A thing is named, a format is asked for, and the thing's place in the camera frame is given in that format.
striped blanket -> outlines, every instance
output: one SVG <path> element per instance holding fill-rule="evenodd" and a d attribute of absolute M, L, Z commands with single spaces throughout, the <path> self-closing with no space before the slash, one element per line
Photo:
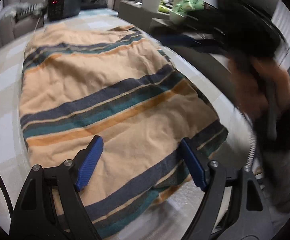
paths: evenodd
<path fill-rule="evenodd" d="M 19 109 L 32 165 L 59 165 L 94 135 L 103 138 L 80 192 L 103 238 L 191 179 L 177 148 L 182 138 L 210 156 L 227 137 L 207 98 L 133 26 L 97 32 L 60 24 L 36 34 L 25 50 Z"/>

orange stripe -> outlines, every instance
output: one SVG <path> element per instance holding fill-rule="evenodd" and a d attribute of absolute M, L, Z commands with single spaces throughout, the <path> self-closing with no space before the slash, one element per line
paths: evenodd
<path fill-rule="evenodd" d="M 182 185 L 186 182 L 189 182 L 192 179 L 192 176 L 189 174 L 187 178 L 179 185 L 171 185 L 168 189 L 159 193 L 159 196 L 152 202 L 152 205 L 158 205 L 167 200 L 171 195 L 173 195 Z"/>
<path fill-rule="evenodd" d="M 173 97 L 175 94 L 188 95 L 192 92 L 193 89 L 188 85 L 187 81 L 182 80 L 172 90 L 169 90 L 152 99 L 149 99 L 144 103 L 135 105 L 121 114 L 114 115 L 112 117 L 105 119 L 104 121 L 92 124 L 90 127 L 79 128 L 79 130 L 66 131 L 62 132 L 61 134 L 58 133 L 56 135 L 47 135 L 47 136 L 43 135 L 40 137 L 28 138 L 26 141 L 29 147 L 47 146 L 54 143 L 95 135 L 104 131 L 105 129 L 108 129 L 118 123 L 125 121 L 128 118 L 136 116 L 150 108 L 157 106 L 161 102 L 166 101 L 169 98 Z"/>
<path fill-rule="evenodd" d="M 62 56 L 62 55 L 68 55 L 70 57 L 98 57 L 99 55 L 103 55 L 103 54 L 106 54 L 106 55 L 112 55 L 112 54 L 115 54 L 119 51 L 122 51 L 122 50 L 126 50 L 128 49 L 129 47 L 133 46 L 133 45 L 138 45 L 140 44 L 141 42 L 143 41 L 146 41 L 146 39 L 142 38 L 140 39 L 139 41 L 133 41 L 131 44 L 128 44 L 128 45 L 121 45 L 115 49 L 112 49 L 110 51 L 105 51 L 105 52 L 101 52 L 99 54 L 84 54 L 84 53 L 79 53 L 79 52 L 76 52 L 76 53 L 72 53 L 72 54 L 62 54 L 62 53 L 55 53 L 55 54 L 52 54 L 50 56 L 48 56 L 40 65 L 38 65 L 37 67 L 34 67 L 34 68 L 30 68 L 29 70 L 26 70 L 25 73 L 24 73 L 24 77 L 27 75 L 27 74 L 31 74 L 31 73 L 34 73 L 36 71 L 38 71 L 39 69 L 43 69 L 45 68 L 48 64 L 52 63 L 53 60 L 57 59 L 58 57 Z"/>
<path fill-rule="evenodd" d="M 134 28 L 134 27 L 135 27 L 134 25 L 118 26 L 108 31 L 123 32 L 123 31 L 128 31 L 129 29 Z"/>

bed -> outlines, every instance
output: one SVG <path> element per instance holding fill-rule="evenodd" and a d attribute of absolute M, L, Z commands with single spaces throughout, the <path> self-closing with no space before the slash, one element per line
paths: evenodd
<path fill-rule="evenodd" d="M 82 15 L 63 21 L 69 28 L 80 30 L 108 30 L 128 23 L 109 15 Z M 30 169 L 19 118 L 19 98 L 24 50 L 32 33 L 16 39 L 0 50 L 0 174 L 13 205 Z M 168 48 L 162 50 L 171 58 L 175 67 L 194 83 L 217 111 L 221 123 L 229 130 L 227 141 L 217 152 L 224 164 L 239 166 L 247 158 L 249 129 L 230 101 L 198 70 Z M 227 209 L 230 189 L 226 189 L 221 217 Z M 147 209 L 130 223 L 114 240 L 123 239 L 180 239 L 194 217 L 203 192 L 193 182 L 184 184 L 164 203 Z M 9 215 L 0 191 L 0 225 L 9 230 Z"/>

wall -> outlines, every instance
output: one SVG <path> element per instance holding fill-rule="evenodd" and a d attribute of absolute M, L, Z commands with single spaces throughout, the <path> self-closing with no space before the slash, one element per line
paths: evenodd
<path fill-rule="evenodd" d="M 278 27 L 278 29 L 284 35 L 290 47 L 290 11 L 281 0 L 279 1 L 276 11 L 272 17 L 272 22 Z M 277 54 L 277 61 L 279 63 L 282 63 L 281 66 L 283 68 L 288 69 L 290 67 L 290 51 L 286 57 L 285 55 L 286 55 L 285 50 L 280 51 Z"/>

blue gripper pad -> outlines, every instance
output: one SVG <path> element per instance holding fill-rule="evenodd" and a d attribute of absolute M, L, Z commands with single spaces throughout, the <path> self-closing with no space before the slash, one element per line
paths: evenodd
<path fill-rule="evenodd" d="M 179 147 L 183 155 L 183 159 L 187 165 L 187 168 L 192 175 L 192 179 L 195 185 L 197 187 L 200 187 L 200 189 L 205 192 L 208 185 L 205 180 L 204 169 L 202 168 L 200 162 L 196 158 L 195 154 L 192 152 L 185 139 L 182 139 L 180 141 Z"/>
<path fill-rule="evenodd" d="M 87 186 L 95 170 L 96 164 L 98 163 L 98 160 L 101 157 L 103 149 L 104 149 L 103 138 L 97 136 L 94 145 L 91 147 L 88 155 L 86 156 L 82 165 L 78 169 L 77 181 L 75 184 L 77 191 L 81 191 L 85 186 Z"/>

